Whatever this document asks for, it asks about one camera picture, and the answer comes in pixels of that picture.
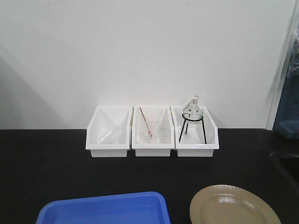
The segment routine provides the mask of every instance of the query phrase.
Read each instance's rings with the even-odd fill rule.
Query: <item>beige plastic plate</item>
[[[190,204],[192,224],[281,224],[258,196],[230,185],[200,190]]]

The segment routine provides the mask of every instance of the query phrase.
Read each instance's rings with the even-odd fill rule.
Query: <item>blue container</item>
[[[285,79],[273,129],[288,139],[299,139],[299,76]]]
[[[54,201],[36,224],[170,224],[164,197],[142,192]]]

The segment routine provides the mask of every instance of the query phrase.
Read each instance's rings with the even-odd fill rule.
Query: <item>plastic storage bin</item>
[[[201,121],[196,125],[189,124],[187,134],[183,133],[181,141],[178,142],[184,122],[182,117],[183,107],[171,107],[175,129],[176,150],[179,157],[211,157],[213,156],[214,149],[219,149],[217,126],[212,120],[207,108],[200,106],[200,109],[203,111],[203,120],[206,130],[206,144]]]
[[[130,149],[131,107],[97,107],[87,127],[92,157],[126,157]]]
[[[170,224],[163,196],[143,192],[55,201],[36,224]]]
[[[288,139],[299,139],[299,40],[294,42],[273,129]]]
[[[135,150],[136,156],[170,156],[175,144],[169,107],[142,106],[141,109],[149,127],[146,126],[139,107],[134,107],[132,149]],[[151,134],[157,135],[156,139],[147,139]]]

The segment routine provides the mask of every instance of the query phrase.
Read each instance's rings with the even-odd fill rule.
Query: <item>black countertop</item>
[[[262,129],[219,129],[211,158],[92,158],[86,130],[0,131],[0,223],[34,224],[49,202],[144,191],[161,193],[172,224],[190,224],[202,188],[229,184],[268,203],[282,224],[299,223],[299,191],[270,154],[299,153],[299,141]]]

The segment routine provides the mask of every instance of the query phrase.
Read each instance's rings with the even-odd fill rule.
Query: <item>white plastic bin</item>
[[[130,149],[132,107],[97,107],[87,127],[92,157],[126,157]]]
[[[219,149],[217,126],[212,120],[207,108],[205,106],[200,106],[200,109],[203,111],[206,144],[201,121],[197,125],[189,124],[187,134],[185,134],[186,123],[181,141],[178,142],[184,123],[182,117],[183,107],[171,107],[175,129],[176,150],[179,157],[211,157],[213,156],[214,149]]]
[[[147,135],[150,136],[153,132],[150,131],[149,134],[139,107],[134,107],[132,149],[135,150],[136,156],[170,156],[175,143],[169,107],[141,106],[141,109],[148,122],[157,123],[157,137],[153,140],[147,139]]]

